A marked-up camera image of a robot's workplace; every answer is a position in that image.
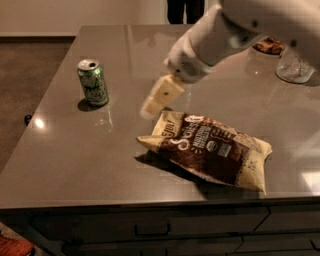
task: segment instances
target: white wall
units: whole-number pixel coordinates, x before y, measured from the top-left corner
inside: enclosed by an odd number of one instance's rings
[[[207,0],[207,7],[217,0]],[[0,0],[0,36],[76,35],[82,25],[166,24],[166,0]]]

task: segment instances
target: chip bag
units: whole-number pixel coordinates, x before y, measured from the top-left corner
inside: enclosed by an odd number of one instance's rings
[[[265,192],[271,145],[216,120],[162,111],[152,135],[137,141],[206,181]]]

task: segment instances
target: gray countertop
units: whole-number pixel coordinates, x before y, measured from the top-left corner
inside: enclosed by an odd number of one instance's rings
[[[143,120],[139,109],[155,80],[167,74],[163,60],[187,28],[83,27],[0,176],[0,209],[318,196],[319,77],[305,86],[285,83],[275,75],[278,57],[253,49],[219,63],[170,107],[268,141],[273,153],[265,164],[265,195],[201,182],[146,155],[135,141],[152,132],[156,120]],[[83,100],[76,70],[84,58],[96,58],[104,68],[110,102],[99,109]]]

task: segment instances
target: can lid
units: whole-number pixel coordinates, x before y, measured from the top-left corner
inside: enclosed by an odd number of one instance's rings
[[[97,67],[99,67],[99,61],[95,59],[85,59],[78,64],[78,68],[85,71],[95,70]]]

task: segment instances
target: baseboard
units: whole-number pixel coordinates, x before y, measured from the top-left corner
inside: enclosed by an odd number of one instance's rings
[[[75,36],[0,36],[0,43],[72,43]]]

